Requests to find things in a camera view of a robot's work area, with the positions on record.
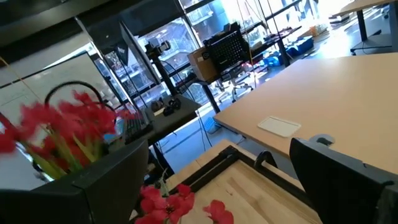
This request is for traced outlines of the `blue storage bin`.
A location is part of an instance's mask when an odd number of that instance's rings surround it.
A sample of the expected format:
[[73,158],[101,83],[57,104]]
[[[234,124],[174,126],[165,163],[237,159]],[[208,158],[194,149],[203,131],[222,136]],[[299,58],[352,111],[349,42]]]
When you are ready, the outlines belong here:
[[286,46],[286,52],[290,57],[298,57],[314,47],[313,36],[300,37]]

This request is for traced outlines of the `wooden desk with black leg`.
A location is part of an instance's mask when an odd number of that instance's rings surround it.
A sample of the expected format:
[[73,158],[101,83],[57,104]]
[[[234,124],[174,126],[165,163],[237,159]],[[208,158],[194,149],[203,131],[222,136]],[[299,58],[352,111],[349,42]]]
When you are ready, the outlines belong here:
[[[366,32],[363,10],[383,4],[389,5],[389,25],[391,33],[378,34],[377,31],[373,35],[368,35]],[[381,49],[389,47],[393,52],[398,52],[398,0],[352,0],[341,9],[333,11],[331,15],[341,16],[351,12],[355,12],[357,15],[359,33],[361,36],[361,42],[350,48],[352,55],[356,55],[357,50],[365,51],[366,49]]]

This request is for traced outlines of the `red artificial flower bunch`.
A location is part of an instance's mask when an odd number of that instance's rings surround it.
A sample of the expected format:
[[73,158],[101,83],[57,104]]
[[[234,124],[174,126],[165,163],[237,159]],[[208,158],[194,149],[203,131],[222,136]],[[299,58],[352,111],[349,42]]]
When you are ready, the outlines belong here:
[[116,133],[116,120],[138,119],[128,110],[113,111],[86,92],[73,92],[76,103],[60,100],[56,107],[35,102],[21,106],[18,125],[3,124],[0,155],[21,144],[41,173],[53,179],[79,171],[105,156],[107,134]]
[[[141,188],[140,206],[144,215],[136,219],[134,224],[180,224],[194,206],[195,194],[184,184],[177,185],[177,193],[164,197],[154,186]],[[219,200],[212,200],[203,207],[203,211],[213,224],[234,224],[232,212],[226,209]]]

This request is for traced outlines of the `brown cardboard box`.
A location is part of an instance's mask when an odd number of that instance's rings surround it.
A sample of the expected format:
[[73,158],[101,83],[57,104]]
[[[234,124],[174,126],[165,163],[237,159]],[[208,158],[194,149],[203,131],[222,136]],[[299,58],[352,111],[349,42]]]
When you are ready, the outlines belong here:
[[206,47],[201,47],[189,53],[187,57],[195,75],[200,81],[207,82],[219,75]]

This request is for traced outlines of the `light wooden desk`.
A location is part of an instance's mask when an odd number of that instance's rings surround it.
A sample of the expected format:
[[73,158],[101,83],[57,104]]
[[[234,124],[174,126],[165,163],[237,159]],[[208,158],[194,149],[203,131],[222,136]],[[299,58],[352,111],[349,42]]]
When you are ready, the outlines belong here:
[[259,127],[270,116],[298,123],[297,138],[328,134],[334,150],[398,174],[398,53],[298,60],[215,118],[288,156],[290,139]]

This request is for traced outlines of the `white whiteboard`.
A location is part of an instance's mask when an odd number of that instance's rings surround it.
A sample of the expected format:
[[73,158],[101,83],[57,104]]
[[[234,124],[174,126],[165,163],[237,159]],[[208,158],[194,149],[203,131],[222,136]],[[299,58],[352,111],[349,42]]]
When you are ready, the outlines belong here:
[[[94,62],[88,53],[72,57],[57,65],[18,80],[0,85],[0,115],[14,125],[21,119],[21,105],[44,101],[47,93],[67,81],[83,81],[93,85],[101,97],[113,108],[119,107],[118,93],[111,88],[111,76],[105,77],[100,63]],[[11,154],[0,155],[0,189],[31,190],[44,184],[36,178],[32,158],[21,144]]]

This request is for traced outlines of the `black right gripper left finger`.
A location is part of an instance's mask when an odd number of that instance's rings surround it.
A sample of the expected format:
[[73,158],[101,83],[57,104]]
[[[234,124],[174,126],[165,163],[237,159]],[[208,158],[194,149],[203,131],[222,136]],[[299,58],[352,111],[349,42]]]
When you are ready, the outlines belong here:
[[0,190],[0,224],[128,224],[148,160],[136,141],[34,190]]

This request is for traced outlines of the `black backlit keyboard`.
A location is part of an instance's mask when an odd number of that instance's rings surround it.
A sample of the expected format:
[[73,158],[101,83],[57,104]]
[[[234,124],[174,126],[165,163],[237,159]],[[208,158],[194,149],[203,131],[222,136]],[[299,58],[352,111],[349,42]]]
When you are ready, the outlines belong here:
[[149,119],[147,113],[145,111],[136,113],[134,118],[124,120],[124,142],[125,144],[129,144],[152,130],[152,121]]

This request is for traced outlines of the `black frame clamp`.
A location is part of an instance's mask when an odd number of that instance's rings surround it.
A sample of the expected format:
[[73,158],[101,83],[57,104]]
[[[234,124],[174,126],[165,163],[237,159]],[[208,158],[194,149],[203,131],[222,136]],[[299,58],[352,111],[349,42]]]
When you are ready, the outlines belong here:
[[270,151],[262,151],[254,160],[254,168],[259,170],[270,167],[278,168],[274,156]]

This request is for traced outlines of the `small black desk gadget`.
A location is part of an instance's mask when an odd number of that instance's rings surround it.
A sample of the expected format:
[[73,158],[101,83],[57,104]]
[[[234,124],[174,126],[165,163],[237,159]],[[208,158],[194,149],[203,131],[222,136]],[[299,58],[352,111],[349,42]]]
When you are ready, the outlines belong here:
[[162,113],[164,116],[173,114],[181,108],[181,101],[178,98],[171,98],[165,103],[163,98],[159,98],[151,103],[150,108],[155,115]]

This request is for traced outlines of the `black aluminium table frame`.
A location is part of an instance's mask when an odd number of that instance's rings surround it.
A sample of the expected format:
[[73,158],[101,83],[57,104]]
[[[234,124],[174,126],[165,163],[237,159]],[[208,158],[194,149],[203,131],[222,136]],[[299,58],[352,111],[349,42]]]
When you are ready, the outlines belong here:
[[229,166],[233,165],[237,161],[241,161],[255,172],[261,174],[266,179],[269,179],[271,182],[282,188],[284,192],[291,194],[308,207],[315,209],[304,190],[284,179],[278,175],[276,171],[272,171],[270,168],[256,170],[254,168],[254,160],[255,159],[251,159],[249,156],[244,155],[236,147],[228,146],[219,152],[218,155],[210,162],[207,162],[203,167],[199,168],[191,176],[183,180],[182,184],[189,186],[192,192],[197,192]]

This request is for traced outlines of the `black shelving table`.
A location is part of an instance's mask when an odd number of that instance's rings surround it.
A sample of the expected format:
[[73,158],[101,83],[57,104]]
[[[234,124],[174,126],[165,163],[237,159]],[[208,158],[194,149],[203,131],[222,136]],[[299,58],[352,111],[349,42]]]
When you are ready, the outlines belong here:
[[[258,63],[258,61],[260,61],[259,57],[262,56],[262,53],[265,52],[268,48],[272,47],[273,45],[277,44],[279,46],[279,52],[280,55],[282,57],[282,62],[284,63],[284,65],[287,67],[290,65],[290,59],[291,56],[287,53],[287,50],[284,46],[283,43],[283,39],[288,37],[290,34],[293,34],[294,32],[298,31],[300,28],[302,28],[302,26],[298,26],[295,28],[291,28],[291,27],[286,27],[285,29],[283,29],[282,31],[278,31],[276,34],[272,34],[271,38],[265,42],[264,44],[261,44],[259,47],[252,49],[249,45],[249,42],[247,40],[244,39],[244,35],[250,33],[251,31],[253,31],[255,29],[255,26],[259,25],[259,26],[264,26],[263,22],[259,22],[257,24],[254,24],[248,28],[245,28],[244,30],[239,31],[240,36],[242,37],[243,41],[246,44],[246,48],[247,48],[247,52],[243,52],[244,53],[244,57],[242,60],[237,61],[235,64],[233,64],[231,66],[231,68],[235,68],[238,65],[242,65],[243,63],[248,63],[250,65],[255,65]],[[183,81],[181,83],[182,86],[184,86],[186,88],[186,90],[188,91],[188,86],[187,83],[192,81],[193,83],[197,83],[200,84],[203,88],[203,91],[205,92],[205,95],[208,97],[209,102],[211,103],[215,113],[219,113],[220,109],[217,105],[217,102],[215,101],[214,96],[211,94],[210,89],[208,88],[208,86],[218,80],[221,80],[223,77],[224,72],[218,74],[216,77],[209,79],[208,81],[201,81],[198,78],[194,78],[191,80],[187,80],[186,82]]]

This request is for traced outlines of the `black perforated case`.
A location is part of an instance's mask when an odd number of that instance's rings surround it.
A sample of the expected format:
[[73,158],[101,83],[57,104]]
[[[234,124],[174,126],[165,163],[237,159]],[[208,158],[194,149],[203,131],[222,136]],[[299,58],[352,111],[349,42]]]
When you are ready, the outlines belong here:
[[243,39],[240,30],[214,35],[203,44],[219,72],[248,59],[248,43]]

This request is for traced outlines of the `white rectangular cover plate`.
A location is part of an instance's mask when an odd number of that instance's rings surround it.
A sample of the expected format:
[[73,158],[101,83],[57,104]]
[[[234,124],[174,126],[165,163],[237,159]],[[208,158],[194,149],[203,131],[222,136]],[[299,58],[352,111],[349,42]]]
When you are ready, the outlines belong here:
[[288,138],[293,136],[301,128],[301,124],[269,116],[258,123],[257,127],[280,137]]

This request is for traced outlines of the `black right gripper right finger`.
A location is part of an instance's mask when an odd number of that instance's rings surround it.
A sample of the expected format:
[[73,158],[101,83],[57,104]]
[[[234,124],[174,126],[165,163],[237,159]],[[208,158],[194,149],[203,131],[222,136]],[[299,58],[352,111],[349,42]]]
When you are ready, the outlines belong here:
[[289,156],[323,224],[398,224],[398,174],[299,138]]

